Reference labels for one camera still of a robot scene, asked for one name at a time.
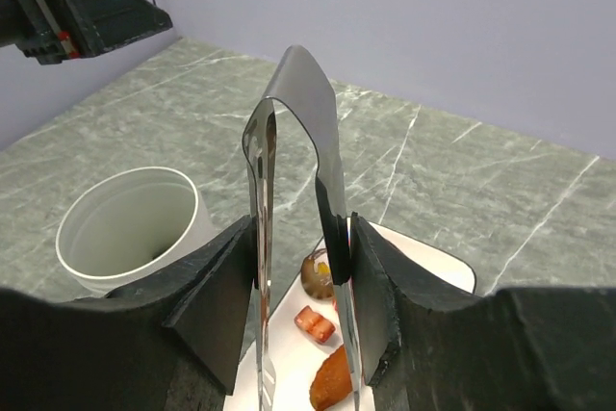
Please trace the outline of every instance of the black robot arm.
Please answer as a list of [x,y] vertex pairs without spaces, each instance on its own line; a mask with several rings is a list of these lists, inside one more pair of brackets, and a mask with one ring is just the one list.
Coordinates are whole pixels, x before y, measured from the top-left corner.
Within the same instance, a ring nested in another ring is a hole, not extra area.
[[147,0],[0,0],[0,47],[40,64],[97,57],[171,27]]

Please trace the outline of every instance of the purple wall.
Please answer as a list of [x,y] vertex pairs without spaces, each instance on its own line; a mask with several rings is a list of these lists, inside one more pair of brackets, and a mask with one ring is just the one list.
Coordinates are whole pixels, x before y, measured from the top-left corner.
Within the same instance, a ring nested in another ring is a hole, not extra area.
[[[163,8],[167,6],[165,0],[157,3]],[[175,40],[175,31],[168,31],[93,60],[51,66],[24,58],[14,46],[0,49],[0,149]]]
[[167,0],[183,36],[616,159],[616,0]]

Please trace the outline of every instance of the gray marble surface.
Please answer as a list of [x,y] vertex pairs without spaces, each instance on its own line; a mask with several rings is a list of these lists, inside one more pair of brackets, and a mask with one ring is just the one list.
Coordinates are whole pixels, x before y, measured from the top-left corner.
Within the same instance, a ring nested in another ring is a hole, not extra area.
[[[128,168],[186,172],[219,229],[248,213],[240,137],[274,68],[183,39],[0,153],[0,285],[85,295],[56,261],[59,222],[84,190]],[[616,285],[615,163],[334,86],[349,211],[467,261],[479,294]],[[320,236],[313,149],[278,110],[274,303]]]

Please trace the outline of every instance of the orange croissant toy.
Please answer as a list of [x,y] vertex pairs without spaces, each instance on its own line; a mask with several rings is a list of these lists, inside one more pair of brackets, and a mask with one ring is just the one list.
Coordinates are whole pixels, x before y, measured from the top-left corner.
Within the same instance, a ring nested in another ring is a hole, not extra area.
[[345,399],[352,392],[345,346],[339,346],[317,371],[310,386],[310,404],[316,411],[324,411]]

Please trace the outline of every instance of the white tray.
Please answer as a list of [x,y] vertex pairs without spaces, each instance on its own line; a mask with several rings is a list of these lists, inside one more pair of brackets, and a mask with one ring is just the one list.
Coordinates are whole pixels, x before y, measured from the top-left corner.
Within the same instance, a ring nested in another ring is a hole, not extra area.
[[[461,260],[420,243],[389,228],[371,223],[387,240],[409,258],[458,288],[472,293],[475,274]],[[317,248],[324,247],[323,240]],[[321,313],[336,325],[336,332],[323,346],[311,342],[295,326],[295,315],[306,305]],[[342,344],[338,314],[331,301],[319,302],[309,297],[301,287],[299,275],[269,319],[269,355],[276,368],[276,392],[273,411],[314,411],[310,404],[309,390],[322,362]],[[224,411],[257,411],[256,348],[248,350],[236,379],[235,393],[227,397]],[[354,411],[352,394],[344,401],[329,408],[330,411]],[[362,390],[362,411],[374,411],[372,389]]]

